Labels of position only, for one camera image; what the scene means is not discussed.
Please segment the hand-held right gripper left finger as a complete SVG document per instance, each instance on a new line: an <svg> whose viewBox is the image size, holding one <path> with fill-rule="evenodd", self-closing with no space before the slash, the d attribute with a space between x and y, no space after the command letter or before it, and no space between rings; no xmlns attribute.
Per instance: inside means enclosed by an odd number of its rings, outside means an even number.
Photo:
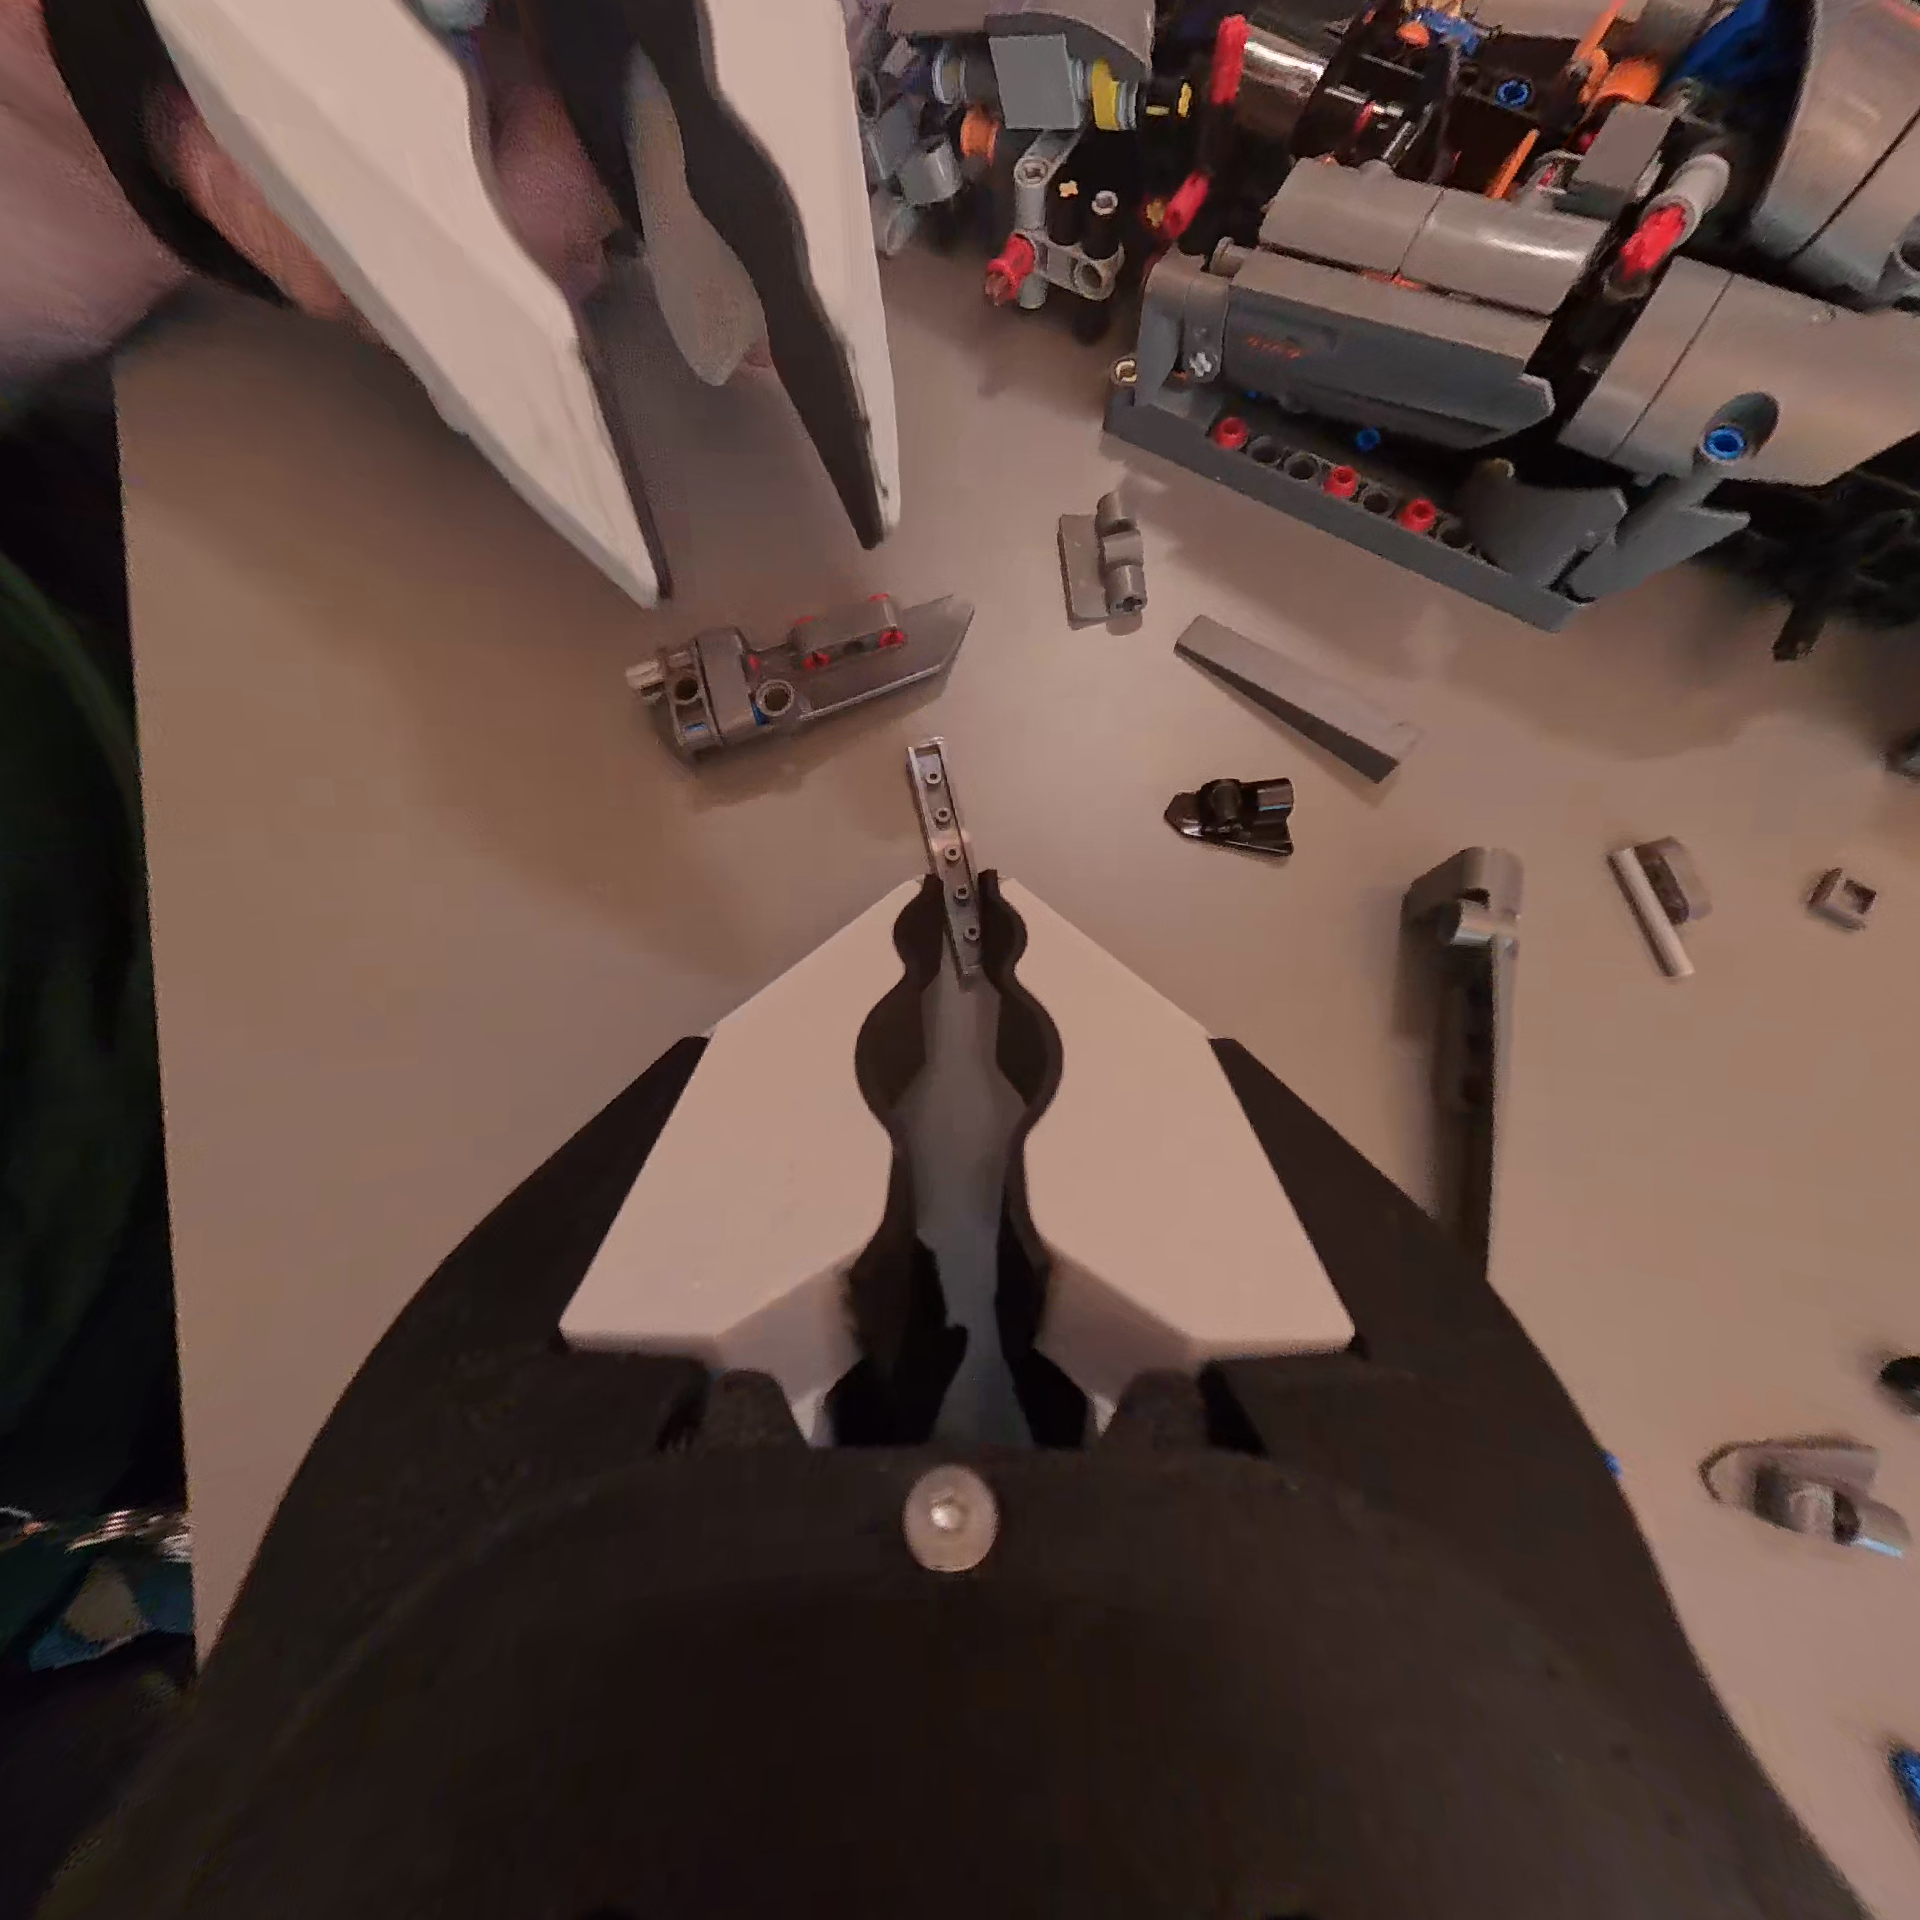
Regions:
<svg viewBox="0 0 1920 1920"><path fill-rule="evenodd" d="M903 882L710 1031L560 1317L568 1348L770 1377L805 1439L931 1429L947 1303L900 1107L941 941L933 882Z"/></svg>

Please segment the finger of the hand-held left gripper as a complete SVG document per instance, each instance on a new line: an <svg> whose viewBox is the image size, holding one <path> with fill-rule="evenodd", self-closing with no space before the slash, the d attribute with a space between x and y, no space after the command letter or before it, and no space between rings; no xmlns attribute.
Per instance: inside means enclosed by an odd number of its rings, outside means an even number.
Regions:
<svg viewBox="0 0 1920 1920"><path fill-rule="evenodd" d="M470 69L398 3L160 3L221 149L351 306L563 539L662 599L645 496L578 306L499 201Z"/></svg>
<svg viewBox="0 0 1920 1920"><path fill-rule="evenodd" d="M854 539L900 520L896 385L845 16L831 3L642 5L688 187L759 297L770 363Z"/></svg>

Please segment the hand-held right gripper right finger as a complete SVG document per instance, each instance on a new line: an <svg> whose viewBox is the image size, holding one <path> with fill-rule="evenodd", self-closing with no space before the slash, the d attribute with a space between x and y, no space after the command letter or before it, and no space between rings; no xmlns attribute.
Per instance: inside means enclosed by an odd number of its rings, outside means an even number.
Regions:
<svg viewBox="0 0 1920 1920"><path fill-rule="evenodd" d="M1208 1031L1016 881L980 888L1016 1103L994 1324L1029 1435L1085 1443L1142 1377L1343 1354L1354 1317Z"/></svg>

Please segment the thin grey lego beam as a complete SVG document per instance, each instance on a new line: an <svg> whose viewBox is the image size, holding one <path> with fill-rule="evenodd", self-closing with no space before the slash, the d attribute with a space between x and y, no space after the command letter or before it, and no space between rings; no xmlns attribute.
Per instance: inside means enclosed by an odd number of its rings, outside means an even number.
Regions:
<svg viewBox="0 0 1920 1920"><path fill-rule="evenodd" d="M927 873L941 896L954 975L957 985L970 989L984 977L984 919L970 829L954 793L954 768L939 737L924 739L904 749L904 777L918 818Z"/></svg>

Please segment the grey lego panel assembly red pins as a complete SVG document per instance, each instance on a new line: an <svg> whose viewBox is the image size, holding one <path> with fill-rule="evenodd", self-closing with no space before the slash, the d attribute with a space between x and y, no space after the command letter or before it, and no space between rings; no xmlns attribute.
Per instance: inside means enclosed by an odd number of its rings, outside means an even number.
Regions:
<svg viewBox="0 0 1920 1920"><path fill-rule="evenodd" d="M903 609L875 592L805 615L775 639L738 626L698 631L631 664L623 681L662 744L698 763L939 680L974 612L959 595Z"/></svg>

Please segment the long grey lego beam panel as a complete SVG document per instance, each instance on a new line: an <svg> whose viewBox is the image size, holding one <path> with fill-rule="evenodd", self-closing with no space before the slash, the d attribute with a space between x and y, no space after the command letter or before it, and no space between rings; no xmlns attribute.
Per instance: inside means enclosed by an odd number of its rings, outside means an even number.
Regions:
<svg viewBox="0 0 1920 1920"><path fill-rule="evenodd" d="M1436 1156L1443 1219L1463 1258L1490 1272L1498 1121L1519 957L1523 865L1463 848L1404 895L1400 925L1436 988Z"/></svg>

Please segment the black lego clip piece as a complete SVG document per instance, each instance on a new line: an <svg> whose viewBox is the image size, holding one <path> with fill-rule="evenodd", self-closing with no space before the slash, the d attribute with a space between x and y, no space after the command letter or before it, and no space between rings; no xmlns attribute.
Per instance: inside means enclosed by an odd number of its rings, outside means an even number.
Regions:
<svg viewBox="0 0 1920 1920"><path fill-rule="evenodd" d="M1173 796L1163 808L1163 823L1203 845L1290 860L1294 801L1294 781L1287 777L1215 777Z"/></svg>

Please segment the grey lego panel with connector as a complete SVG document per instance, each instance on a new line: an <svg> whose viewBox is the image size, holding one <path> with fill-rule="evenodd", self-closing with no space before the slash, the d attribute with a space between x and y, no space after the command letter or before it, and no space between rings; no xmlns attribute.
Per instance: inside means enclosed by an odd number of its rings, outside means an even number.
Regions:
<svg viewBox="0 0 1920 1920"><path fill-rule="evenodd" d="M1059 516L1059 561L1072 631L1124 629L1146 612L1146 541L1122 490L1106 492L1091 513Z"/></svg>

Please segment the long grey lego wedge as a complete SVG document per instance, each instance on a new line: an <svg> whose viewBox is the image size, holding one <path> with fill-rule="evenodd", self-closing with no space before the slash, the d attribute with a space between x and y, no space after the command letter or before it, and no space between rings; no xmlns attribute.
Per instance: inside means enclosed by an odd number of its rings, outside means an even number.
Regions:
<svg viewBox="0 0 1920 1920"><path fill-rule="evenodd" d="M1390 779L1424 739L1354 688L1208 615L1184 626L1174 657L1199 666L1371 785Z"/></svg>

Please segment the white bar grey lego piece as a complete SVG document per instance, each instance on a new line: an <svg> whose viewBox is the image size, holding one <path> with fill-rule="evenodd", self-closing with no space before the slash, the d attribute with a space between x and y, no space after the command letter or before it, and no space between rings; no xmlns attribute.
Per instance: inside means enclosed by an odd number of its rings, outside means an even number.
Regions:
<svg viewBox="0 0 1920 1920"><path fill-rule="evenodd" d="M1687 843L1664 834L1612 848L1606 866L1656 969L1668 980L1692 979L1688 928L1712 914L1712 891Z"/></svg>

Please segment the grey black lego car model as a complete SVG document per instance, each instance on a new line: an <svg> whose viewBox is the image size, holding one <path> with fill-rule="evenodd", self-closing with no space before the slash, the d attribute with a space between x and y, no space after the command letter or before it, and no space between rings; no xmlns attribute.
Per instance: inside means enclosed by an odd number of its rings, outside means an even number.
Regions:
<svg viewBox="0 0 1920 1920"><path fill-rule="evenodd" d="M1135 304L1106 433L1542 631L1916 623L1917 8L850 5L879 244Z"/></svg>

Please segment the grey curved lego panel pin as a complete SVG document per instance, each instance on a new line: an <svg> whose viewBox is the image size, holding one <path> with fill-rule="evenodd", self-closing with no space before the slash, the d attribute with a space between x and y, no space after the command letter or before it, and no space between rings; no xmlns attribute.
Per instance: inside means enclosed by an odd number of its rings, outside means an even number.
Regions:
<svg viewBox="0 0 1920 1920"><path fill-rule="evenodd" d="M1727 1445L1701 1461L1707 1495L1822 1546L1901 1560L1906 1520L1877 1498L1880 1452L1844 1435Z"/></svg>

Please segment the person's left hand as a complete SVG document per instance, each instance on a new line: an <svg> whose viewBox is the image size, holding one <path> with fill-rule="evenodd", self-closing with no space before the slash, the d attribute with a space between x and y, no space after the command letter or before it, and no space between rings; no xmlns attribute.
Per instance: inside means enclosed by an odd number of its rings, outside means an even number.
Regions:
<svg viewBox="0 0 1920 1920"><path fill-rule="evenodd" d="M263 200L254 179L173 84L144 109L164 185L311 320L372 344L324 263ZM147 226L86 130L38 3L3 5L3 394L5 408L109 355L194 271Z"/></svg>

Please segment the person's green shirt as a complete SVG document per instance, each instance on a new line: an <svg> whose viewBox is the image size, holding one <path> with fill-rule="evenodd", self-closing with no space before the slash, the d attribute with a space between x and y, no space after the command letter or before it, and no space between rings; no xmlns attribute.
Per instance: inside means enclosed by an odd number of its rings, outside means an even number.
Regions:
<svg viewBox="0 0 1920 1920"><path fill-rule="evenodd" d="M141 825L125 691L5 562L5 1505L43 1517L183 1475Z"/></svg>

